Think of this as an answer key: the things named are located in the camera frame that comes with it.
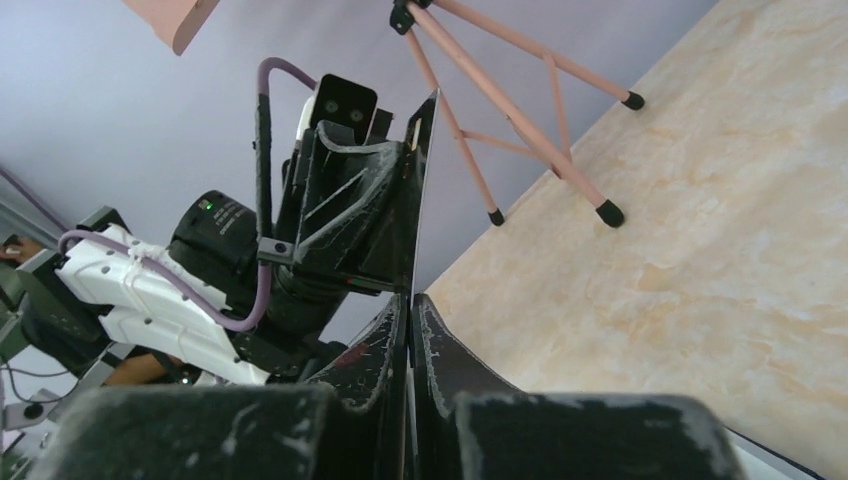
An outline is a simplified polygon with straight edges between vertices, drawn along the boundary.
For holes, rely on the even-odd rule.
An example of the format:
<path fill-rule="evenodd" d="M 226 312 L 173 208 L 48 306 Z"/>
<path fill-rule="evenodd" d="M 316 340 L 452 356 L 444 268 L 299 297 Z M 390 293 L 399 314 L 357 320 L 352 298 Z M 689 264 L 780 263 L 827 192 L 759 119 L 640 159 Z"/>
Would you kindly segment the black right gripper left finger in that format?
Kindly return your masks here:
<path fill-rule="evenodd" d="M 101 388 L 61 419 L 33 479 L 400 479 L 408 299 L 302 383 Z"/>

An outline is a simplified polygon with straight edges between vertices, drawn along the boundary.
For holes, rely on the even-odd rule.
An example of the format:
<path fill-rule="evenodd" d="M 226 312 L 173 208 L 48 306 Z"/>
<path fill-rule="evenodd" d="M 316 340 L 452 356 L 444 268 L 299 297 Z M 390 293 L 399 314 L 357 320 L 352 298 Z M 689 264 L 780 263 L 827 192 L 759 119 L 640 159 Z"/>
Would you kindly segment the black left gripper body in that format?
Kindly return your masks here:
<path fill-rule="evenodd" d="M 376 296 L 392 292 L 408 297 L 397 290 L 395 273 L 395 210 L 402 157 L 376 221 L 339 268 L 313 272 L 294 264 L 315 128 L 306 131 L 299 149 L 283 163 L 277 220 L 258 248 L 259 263 L 270 268 L 265 313 L 256 327 L 231 336 L 240 359 L 268 372 L 275 381 L 293 381 L 311 359 L 329 355 L 330 348 L 317 338 L 349 294 Z"/>

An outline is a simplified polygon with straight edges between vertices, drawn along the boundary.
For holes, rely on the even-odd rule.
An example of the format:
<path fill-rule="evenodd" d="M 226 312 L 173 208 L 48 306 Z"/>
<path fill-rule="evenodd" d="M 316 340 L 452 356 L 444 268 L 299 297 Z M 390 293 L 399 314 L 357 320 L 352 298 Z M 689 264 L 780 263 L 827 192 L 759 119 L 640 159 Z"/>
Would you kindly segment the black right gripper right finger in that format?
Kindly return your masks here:
<path fill-rule="evenodd" d="M 686 396 L 528 393 L 486 365 L 424 294 L 410 347 L 424 479 L 741 479 L 721 422 Z"/>

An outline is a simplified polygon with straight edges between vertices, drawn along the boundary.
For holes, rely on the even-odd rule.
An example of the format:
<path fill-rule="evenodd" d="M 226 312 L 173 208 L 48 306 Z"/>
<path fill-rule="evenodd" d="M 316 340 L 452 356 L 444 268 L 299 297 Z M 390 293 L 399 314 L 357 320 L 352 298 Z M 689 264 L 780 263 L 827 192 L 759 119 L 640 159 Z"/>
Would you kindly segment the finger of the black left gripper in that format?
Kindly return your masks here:
<path fill-rule="evenodd" d="M 300 207 L 296 266 L 313 272 L 339 268 L 376 221 L 402 153 L 399 141 L 360 145 L 348 127 L 317 124 Z"/>

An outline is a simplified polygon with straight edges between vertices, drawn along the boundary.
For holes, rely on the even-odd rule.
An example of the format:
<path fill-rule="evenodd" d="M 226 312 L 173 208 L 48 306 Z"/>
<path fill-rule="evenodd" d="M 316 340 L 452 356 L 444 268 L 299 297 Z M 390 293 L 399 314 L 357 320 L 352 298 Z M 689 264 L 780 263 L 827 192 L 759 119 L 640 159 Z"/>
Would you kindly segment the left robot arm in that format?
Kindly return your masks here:
<path fill-rule="evenodd" d="M 212 190 L 186 211 L 169 245 L 135 238 L 106 210 L 56 250 L 20 268 L 39 346 L 75 374 L 111 344 L 174 357 L 225 383 L 312 376 L 346 345 L 320 336 L 351 293 L 410 295 L 433 124 L 430 107 L 403 141 L 323 121 L 282 169 L 277 219 Z"/>

